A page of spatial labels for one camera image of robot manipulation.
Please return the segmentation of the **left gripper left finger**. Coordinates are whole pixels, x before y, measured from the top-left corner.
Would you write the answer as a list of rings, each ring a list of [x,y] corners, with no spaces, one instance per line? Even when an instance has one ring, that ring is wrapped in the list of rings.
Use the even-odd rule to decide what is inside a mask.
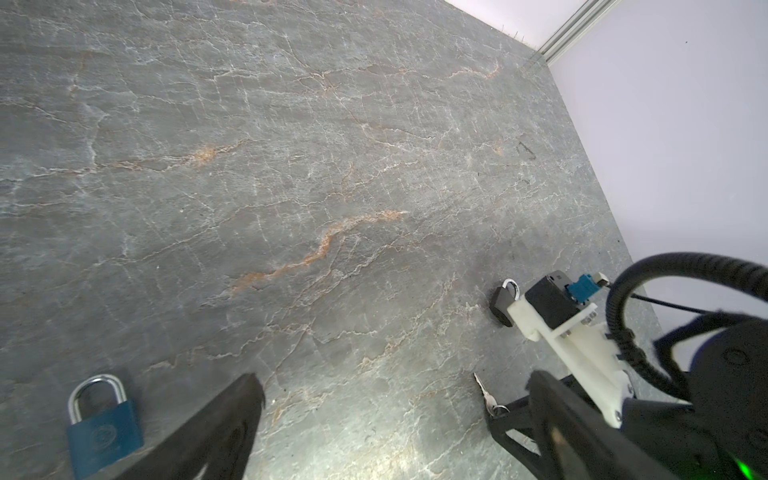
[[[255,374],[222,390],[121,479],[242,479],[265,395]]]

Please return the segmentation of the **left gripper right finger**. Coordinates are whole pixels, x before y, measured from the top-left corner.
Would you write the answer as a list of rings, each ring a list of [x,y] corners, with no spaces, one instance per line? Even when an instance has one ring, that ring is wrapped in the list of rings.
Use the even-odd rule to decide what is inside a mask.
[[[551,374],[533,372],[528,391],[546,479],[675,477]]]

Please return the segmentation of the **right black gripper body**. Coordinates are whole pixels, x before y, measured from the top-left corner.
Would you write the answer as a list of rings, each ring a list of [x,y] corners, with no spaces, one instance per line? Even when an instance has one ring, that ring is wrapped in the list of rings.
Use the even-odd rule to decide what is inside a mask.
[[[559,381],[600,414],[594,402],[573,376],[569,375]],[[529,408],[529,391],[526,396],[504,405],[509,408],[509,414],[500,418],[491,418],[487,415],[488,428],[492,438],[522,464],[534,478],[546,479],[543,475],[543,462],[534,439],[533,420]]]

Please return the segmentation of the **silver key with ring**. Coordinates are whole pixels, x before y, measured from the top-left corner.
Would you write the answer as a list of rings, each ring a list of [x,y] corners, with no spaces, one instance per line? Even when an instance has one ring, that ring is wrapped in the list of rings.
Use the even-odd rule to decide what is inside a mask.
[[[499,403],[496,400],[496,398],[490,393],[490,391],[486,389],[486,387],[483,385],[482,381],[480,380],[479,376],[476,373],[473,374],[473,378],[477,383],[481,391],[481,394],[483,396],[486,412],[491,418],[500,418],[510,413],[509,408],[506,405]]]

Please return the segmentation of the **black padlock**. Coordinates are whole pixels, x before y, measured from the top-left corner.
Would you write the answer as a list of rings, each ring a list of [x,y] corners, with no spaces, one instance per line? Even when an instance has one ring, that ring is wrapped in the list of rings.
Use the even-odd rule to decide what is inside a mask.
[[[519,285],[510,278],[502,281],[502,284],[494,291],[489,303],[491,313],[506,327],[513,327],[514,323],[509,315],[509,307],[520,298]]]

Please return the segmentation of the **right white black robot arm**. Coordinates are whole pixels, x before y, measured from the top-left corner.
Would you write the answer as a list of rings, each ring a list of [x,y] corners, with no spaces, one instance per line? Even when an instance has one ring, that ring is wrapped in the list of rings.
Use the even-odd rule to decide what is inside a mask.
[[[537,370],[528,393],[484,398],[492,438],[538,479],[763,479],[767,475],[767,322],[696,309],[654,341],[649,360],[627,326],[645,283],[701,280],[758,300],[765,266],[672,252],[615,280],[560,271],[528,290],[507,279],[490,308],[505,326],[546,342],[568,369]]]

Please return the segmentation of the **blue padlock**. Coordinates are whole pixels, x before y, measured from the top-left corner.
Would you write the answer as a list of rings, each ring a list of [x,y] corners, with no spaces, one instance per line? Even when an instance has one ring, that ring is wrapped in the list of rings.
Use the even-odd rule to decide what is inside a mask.
[[[89,387],[99,383],[111,387],[116,404],[84,418],[79,400]],[[86,479],[144,445],[135,402],[127,397],[122,381],[114,375],[95,375],[81,382],[69,395],[67,408],[67,441],[76,479]]]

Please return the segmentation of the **aluminium enclosure frame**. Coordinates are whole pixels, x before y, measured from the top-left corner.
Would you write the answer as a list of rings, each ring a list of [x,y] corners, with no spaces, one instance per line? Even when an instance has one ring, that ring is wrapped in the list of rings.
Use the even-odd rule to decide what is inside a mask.
[[[593,28],[621,0],[588,0],[539,48],[538,53],[547,65],[556,62]]]

